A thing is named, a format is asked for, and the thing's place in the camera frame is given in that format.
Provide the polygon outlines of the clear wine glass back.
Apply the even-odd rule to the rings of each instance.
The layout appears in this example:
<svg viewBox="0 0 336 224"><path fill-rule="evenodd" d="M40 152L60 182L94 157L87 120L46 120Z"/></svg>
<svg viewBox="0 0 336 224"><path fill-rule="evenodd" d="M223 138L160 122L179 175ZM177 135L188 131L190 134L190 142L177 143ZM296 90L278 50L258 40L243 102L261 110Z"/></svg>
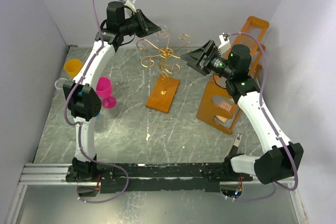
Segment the clear wine glass back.
<svg viewBox="0 0 336 224"><path fill-rule="evenodd" d="M170 30L168 29L168 27L164 24L158 24L158 26L160 27L160 30L156 32L154 35L158 38L168 37L170 34Z"/></svg>

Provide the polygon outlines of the clear wine glass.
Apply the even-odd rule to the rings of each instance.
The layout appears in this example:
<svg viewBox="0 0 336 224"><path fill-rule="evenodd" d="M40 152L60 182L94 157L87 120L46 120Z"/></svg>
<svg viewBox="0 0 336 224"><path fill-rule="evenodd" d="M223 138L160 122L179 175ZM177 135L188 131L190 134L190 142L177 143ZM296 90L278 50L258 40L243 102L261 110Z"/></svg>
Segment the clear wine glass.
<svg viewBox="0 0 336 224"><path fill-rule="evenodd" d="M67 81L66 78L59 78L58 80L56 80L54 83L56 90L61 90L66 81Z"/></svg>
<svg viewBox="0 0 336 224"><path fill-rule="evenodd" d="M158 26L160 27L160 30L156 32L154 35L158 38L168 37L170 34L170 30L168 29L168 27L164 24L158 24Z"/></svg>

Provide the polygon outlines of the pink plastic wine glass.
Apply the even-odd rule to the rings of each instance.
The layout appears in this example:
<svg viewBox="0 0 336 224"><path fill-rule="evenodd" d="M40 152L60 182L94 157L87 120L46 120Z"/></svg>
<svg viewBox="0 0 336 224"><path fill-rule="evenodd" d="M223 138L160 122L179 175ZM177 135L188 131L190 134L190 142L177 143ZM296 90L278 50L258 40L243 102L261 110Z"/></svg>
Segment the pink plastic wine glass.
<svg viewBox="0 0 336 224"><path fill-rule="evenodd" d="M98 97L102 98L102 106L105 109L115 107L117 101L112 96L112 83L107 77L100 77L96 86L96 93Z"/></svg>

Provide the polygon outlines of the yellow plastic wine glass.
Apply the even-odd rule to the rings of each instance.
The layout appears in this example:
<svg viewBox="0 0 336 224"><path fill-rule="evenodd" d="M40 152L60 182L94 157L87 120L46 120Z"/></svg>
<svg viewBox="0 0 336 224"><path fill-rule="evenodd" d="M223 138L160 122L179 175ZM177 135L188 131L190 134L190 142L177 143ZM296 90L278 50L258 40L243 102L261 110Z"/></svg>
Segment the yellow plastic wine glass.
<svg viewBox="0 0 336 224"><path fill-rule="evenodd" d="M81 70L82 62L79 59L68 60L64 65L64 70L70 78L74 78Z"/></svg>

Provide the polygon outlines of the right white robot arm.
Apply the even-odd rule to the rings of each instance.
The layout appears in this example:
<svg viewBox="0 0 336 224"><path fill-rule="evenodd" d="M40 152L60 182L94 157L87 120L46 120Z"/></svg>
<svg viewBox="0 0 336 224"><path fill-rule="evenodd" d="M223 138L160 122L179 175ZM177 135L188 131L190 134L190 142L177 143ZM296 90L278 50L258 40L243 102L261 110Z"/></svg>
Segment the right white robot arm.
<svg viewBox="0 0 336 224"><path fill-rule="evenodd" d="M226 90L245 113L260 141L263 155L252 157L237 154L225 159L223 176L230 181L241 173L256 176L266 185L293 177L298 181L298 168L303 156L300 143L293 143L280 129L261 95L261 88L249 75L250 49L242 44L231 47L227 59L209 40L201 48L181 55L181 59L197 72L215 73L226 79Z"/></svg>

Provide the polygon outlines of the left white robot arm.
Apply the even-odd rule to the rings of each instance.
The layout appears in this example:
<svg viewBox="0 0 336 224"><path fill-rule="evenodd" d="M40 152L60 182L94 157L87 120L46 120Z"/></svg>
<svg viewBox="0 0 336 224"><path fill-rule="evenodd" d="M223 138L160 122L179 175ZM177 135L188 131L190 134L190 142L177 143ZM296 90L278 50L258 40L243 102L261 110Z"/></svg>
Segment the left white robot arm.
<svg viewBox="0 0 336 224"><path fill-rule="evenodd" d="M74 118L71 125L76 128L76 151L66 175L68 182L90 182L98 175L94 136L96 117L102 102L96 93L96 86L108 61L125 44L125 36L143 38L161 30L140 9L122 2L108 4L107 17L98 22L98 28L91 54L84 66L73 80L63 85L66 107Z"/></svg>

